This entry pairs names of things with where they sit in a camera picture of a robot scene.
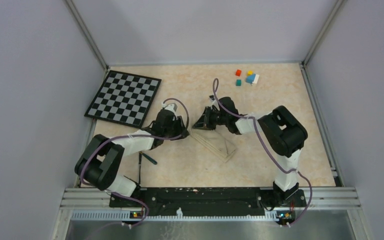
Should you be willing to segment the beige cloth napkin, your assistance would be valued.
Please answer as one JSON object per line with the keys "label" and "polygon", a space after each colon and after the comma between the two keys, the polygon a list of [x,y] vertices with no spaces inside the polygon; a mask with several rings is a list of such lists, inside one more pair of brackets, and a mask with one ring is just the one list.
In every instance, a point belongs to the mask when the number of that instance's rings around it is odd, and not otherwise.
{"label": "beige cloth napkin", "polygon": [[236,145],[215,130],[191,129],[190,135],[223,163],[228,162],[237,151]]}

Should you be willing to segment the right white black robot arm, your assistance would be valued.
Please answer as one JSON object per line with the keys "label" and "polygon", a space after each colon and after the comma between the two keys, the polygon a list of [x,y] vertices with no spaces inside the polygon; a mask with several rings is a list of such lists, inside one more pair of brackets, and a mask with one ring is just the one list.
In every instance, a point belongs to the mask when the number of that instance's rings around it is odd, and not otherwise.
{"label": "right white black robot arm", "polygon": [[235,135],[255,133],[260,141],[266,139],[264,150],[278,168],[273,182],[273,200],[279,206],[287,206],[299,189],[298,163],[308,132],[296,117],[284,106],[263,114],[240,114],[233,100],[226,96],[215,99],[204,111],[193,129],[213,131],[225,126]]}

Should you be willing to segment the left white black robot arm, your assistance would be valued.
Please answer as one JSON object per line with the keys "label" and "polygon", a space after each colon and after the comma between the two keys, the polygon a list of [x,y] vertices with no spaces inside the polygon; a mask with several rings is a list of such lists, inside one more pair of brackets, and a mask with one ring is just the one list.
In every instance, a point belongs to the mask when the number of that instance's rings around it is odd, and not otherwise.
{"label": "left white black robot arm", "polygon": [[139,183],[119,174],[121,160],[135,153],[153,150],[164,141],[181,140],[188,133],[188,121],[177,114],[177,104],[162,104],[156,119],[148,127],[131,134],[108,138],[95,135],[74,167],[82,181],[101,191],[121,195],[129,207],[140,202]]}

